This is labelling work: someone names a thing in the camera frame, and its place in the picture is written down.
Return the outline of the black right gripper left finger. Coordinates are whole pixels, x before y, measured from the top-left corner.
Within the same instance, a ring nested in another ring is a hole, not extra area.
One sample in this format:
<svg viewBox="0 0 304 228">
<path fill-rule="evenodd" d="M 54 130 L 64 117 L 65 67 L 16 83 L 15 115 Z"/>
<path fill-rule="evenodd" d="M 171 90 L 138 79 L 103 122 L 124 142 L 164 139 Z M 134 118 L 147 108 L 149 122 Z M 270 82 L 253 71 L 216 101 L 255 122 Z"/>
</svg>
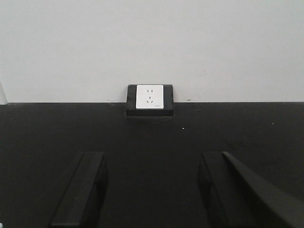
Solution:
<svg viewBox="0 0 304 228">
<path fill-rule="evenodd" d="M 96 228 L 107 190 L 105 153 L 85 152 L 50 221 L 50 228 Z"/>
</svg>

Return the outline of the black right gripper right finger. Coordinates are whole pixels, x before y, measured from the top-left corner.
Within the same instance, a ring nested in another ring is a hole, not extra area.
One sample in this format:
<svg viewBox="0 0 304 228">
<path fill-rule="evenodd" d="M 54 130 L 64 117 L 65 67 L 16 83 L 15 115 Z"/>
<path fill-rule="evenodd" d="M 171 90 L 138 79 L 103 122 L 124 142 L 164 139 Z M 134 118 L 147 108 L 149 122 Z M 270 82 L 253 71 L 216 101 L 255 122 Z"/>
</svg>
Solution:
<svg viewBox="0 0 304 228">
<path fill-rule="evenodd" d="M 198 185 L 212 228 L 302 228 L 304 203 L 228 152 L 203 152 Z"/>
</svg>

